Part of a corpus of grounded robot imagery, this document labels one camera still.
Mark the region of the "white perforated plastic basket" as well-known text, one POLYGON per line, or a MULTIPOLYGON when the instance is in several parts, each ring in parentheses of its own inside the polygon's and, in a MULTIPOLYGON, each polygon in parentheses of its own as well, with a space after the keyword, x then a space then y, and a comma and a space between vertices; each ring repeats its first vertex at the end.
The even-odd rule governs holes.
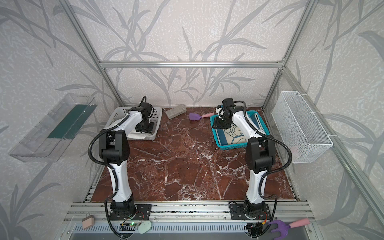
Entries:
MULTIPOLYGON (((114 122, 122 120, 125 115, 128 113, 130 107, 118 107, 114 110, 109 120, 107 121, 104 129, 110 128, 114 122)), ((154 123, 154 129, 151 134, 157 135, 160 122, 162 118, 162 108, 154 107, 154 112, 152 117, 150 118, 150 122, 154 123)), ((135 129, 133 129, 130 133, 138 133, 135 129)))

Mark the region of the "white towel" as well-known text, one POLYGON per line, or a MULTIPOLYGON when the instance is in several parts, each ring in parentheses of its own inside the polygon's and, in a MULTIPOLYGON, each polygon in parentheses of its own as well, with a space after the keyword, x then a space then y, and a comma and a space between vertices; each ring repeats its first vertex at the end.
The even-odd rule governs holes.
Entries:
POLYGON ((153 141, 156 138, 156 135, 148 133, 130 133, 127 138, 129 140, 153 141))

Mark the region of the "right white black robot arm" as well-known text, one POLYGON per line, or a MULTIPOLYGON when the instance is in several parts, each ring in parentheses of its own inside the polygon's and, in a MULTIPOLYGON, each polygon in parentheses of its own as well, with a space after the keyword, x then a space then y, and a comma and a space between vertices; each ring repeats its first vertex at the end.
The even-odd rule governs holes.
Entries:
POLYGON ((245 211, 250 216, 259 212, 265 205, 265 200, 278 199, 276 195, 266 197, 265 180, 267 176, 285 170, 293 161, 291 149, 283 142, 275 139, 271 135, 266 135, 260 127, 257 127, 246 112, 244 101, 234 101, 226 98, 222 104, 218 105, 214 118, 213 127, 215 129, 229 129, 232 125, 237 126, 247 140, 246 164, 250 170, 249 188, 246 192, 244 203, 245 211), (280 168, 273 170, 272 166, 276 162, 275 144, 282 146, 288 153, 288 161, 280 168))

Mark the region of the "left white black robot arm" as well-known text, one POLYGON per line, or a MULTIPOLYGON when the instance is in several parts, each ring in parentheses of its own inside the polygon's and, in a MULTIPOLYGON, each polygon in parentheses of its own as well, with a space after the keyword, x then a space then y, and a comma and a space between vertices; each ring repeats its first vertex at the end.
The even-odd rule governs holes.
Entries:
POLYGON ((127 162, 130 146, 127 135, 135 130, 138 133, 151 133, 154 124, 150 122, 154 107, 141 102, 130 108, 124 117, 100 131, 88 147, 89 158, 96 164, 109 169, 112 179, 113 196, 108 197, 111 210, 132 215, 136 212, 133 193, 129 186, 127 162))

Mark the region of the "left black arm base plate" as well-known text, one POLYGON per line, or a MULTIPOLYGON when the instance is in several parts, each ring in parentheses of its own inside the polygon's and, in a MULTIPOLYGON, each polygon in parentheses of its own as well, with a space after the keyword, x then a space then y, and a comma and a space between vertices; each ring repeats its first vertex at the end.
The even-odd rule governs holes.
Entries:
POLYGON ((147 221, 150 218, 151 204, 135 204, 134 206, 111 203, 111 212, 109 218, 111 221, 137 220, 147 221))

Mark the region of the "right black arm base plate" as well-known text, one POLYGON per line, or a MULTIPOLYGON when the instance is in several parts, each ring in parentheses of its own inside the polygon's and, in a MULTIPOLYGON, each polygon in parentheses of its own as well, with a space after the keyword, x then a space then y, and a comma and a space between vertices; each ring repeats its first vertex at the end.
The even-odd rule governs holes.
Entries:
POLYGON ((229 202, 230 215, 232 220, 270 220, 271 211, 265 202, 251 204, 248 201, 243 203, 229 202))

